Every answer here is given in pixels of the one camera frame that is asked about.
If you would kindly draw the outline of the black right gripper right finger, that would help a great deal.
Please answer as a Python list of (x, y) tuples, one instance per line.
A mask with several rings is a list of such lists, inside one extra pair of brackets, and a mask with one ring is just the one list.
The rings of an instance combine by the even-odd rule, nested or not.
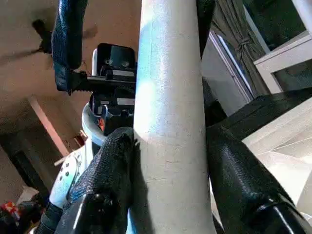
[(223, 127), (206, 130), (209, 178), (227, 234), (310, 234), (277, 179)]

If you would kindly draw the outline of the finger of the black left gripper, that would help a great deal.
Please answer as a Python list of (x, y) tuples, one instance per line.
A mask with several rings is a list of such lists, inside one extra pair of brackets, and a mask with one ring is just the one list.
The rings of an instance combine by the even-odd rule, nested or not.
[(209, 36), (214, 10), (214, 0), (197, 0), (198, 34), (201, 58)]
[(52, 58), (58, 91), (73, 89), (74, 72), (82, 62), (83, 20), (88, 1), (60, 0), (52, 32)]

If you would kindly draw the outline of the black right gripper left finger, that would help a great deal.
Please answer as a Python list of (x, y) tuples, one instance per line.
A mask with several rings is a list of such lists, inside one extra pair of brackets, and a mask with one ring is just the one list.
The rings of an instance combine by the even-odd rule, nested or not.
[(126, 233), (134, 146), (131, 127), (118, 128), (107, 136), (70, 190), (56, 233)]

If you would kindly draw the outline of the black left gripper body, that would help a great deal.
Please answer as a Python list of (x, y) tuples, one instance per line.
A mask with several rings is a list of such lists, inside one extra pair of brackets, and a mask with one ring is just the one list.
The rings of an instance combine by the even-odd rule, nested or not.
[(72, 72), (71, 91), (91, 92), (89, 110), (102, 134), (132, 127), (136, 92), (134, 70), (105, 70), (101, 75)]

